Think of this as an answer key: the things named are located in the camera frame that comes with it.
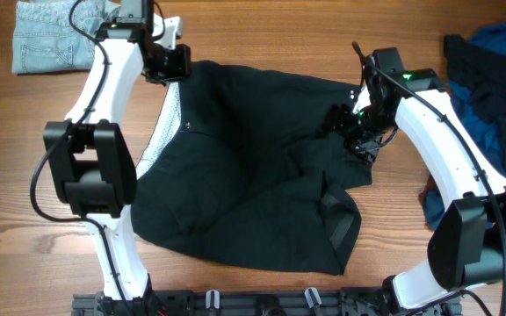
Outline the black shorts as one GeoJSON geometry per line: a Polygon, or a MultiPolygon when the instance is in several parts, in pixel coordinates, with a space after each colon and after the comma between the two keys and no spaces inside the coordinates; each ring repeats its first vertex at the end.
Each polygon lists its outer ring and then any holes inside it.
{"type": "Polygon", "coordinates": [[[179,86],[181,123],[138,181],[143,240],[228,265],[344,273],[361,227],[349,189],[368,163],[322,129],[354,86],[198,61],[179,86]]]}

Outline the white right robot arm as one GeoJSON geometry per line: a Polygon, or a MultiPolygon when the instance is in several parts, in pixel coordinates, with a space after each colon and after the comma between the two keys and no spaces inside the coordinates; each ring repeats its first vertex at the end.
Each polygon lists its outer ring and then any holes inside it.
{"type": "Polygon", "coordinates": [[[323,131],[343,138],[364,162],[398,133],[412,141],[444,203],[426,259],[375,289],[346,290],[352,312],[376,315],[449,314],[476,288],[500,284],[506,312],[506,177],[475,145],[432,69],[407,70],[396,48],[361,55],[352,106],[332,107],[323,131]]]}

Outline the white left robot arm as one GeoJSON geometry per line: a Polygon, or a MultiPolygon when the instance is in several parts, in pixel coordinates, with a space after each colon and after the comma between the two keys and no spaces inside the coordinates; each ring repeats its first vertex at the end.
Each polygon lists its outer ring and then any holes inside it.
{"type": "Polygon", "coordinates": [[[62,121],[46,124],[45,153],[30,184],[34,211],[51,222],[36,198],[49,167],[58,199],[68,205],[69,223],[88,230],[103,273],[95,295],[76,296],[75,315],[165,315],[138,253],[131,223],[137,173],[121,132],[136,80],[168,85],[188,78],[191,50],[180,43],[182,21],[165,18],[156,1],[125,1],[119,15],[86,38],[94,62],[81,96],[62,121]]]}

